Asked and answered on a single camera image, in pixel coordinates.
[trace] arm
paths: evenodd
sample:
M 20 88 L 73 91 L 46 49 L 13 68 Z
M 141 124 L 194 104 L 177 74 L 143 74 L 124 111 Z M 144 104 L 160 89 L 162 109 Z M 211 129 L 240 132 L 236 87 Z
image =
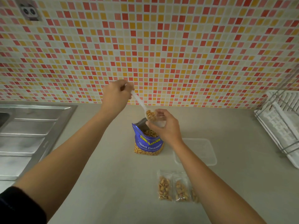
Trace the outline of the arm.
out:
M 170 144 L 200 198 L 212 223 L 265 223 L 260 215 L 229 185 L 218 177 L 183 142 L 178 120 L 167 110 L 157 109 L 166 117 L 166 125 L 159 128 L 147 122 L 149 128 Z
M 106 86 L 100 111 L 14 184 L 45 211 L 47 221 L 68 196 L 106 128 L 125 108 L 133 89 L 125 80 Z

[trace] kitchen counter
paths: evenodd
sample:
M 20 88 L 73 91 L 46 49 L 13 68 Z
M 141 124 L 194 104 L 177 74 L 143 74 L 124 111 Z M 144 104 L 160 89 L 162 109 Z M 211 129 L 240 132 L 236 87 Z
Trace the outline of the kitchen counter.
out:
M 99 104 L 78 104 L 55 148 L 99 108 Z M 183 137 L 211 141 L 218 160 L 211 169 L 266 222 L 297 222 L 299 170 L 280 157 L 252 110 L 166 108 L 179 120 Z M 158 200 L 157 171 L 183 168 L 174 162 L 168 146 L 158 156 L 134 153 L 131 124 L 143 117 L 141 106 L 127 105 L 110 124 L 50 224 L 210 223 L 200 204 Z

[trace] person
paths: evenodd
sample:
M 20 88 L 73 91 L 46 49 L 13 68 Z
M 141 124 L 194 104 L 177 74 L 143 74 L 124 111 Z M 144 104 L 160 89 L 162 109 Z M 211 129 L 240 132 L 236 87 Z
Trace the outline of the person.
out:
M 103 133 L 125 108 L 134 90 L 125 80 L 104 88 L 103 104 L 73 136 L 0 194 L 0 213 L 10 223 L 47 223 L 68 196 Z M 260 215 L 220 177 L 209 169 L 183 142 L 178 120 L 165 109 L 159 128 L 147 121 L 175 151 L 212 223 L 265 223 Z

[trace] plastic container lid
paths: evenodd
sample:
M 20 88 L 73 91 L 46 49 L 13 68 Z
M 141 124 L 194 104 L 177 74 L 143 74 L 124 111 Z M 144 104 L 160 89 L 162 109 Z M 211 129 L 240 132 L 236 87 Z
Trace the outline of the plastic container lid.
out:
M 184 143 L 197 155 L 207 166 L 214 166 L 217 158 L 211 142 L 204 138 L 183 138 Z M 176 164 L 181 165 L 181 161 L 173 151 L 173 158 Z

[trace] sink drainboard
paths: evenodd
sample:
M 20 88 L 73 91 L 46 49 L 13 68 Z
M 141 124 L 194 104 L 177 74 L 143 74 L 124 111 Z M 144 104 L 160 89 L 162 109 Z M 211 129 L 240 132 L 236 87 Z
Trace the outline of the sink drainboard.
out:
M 15 181 L 49 154 L 76 107 L 0 104 L 0 180 Z

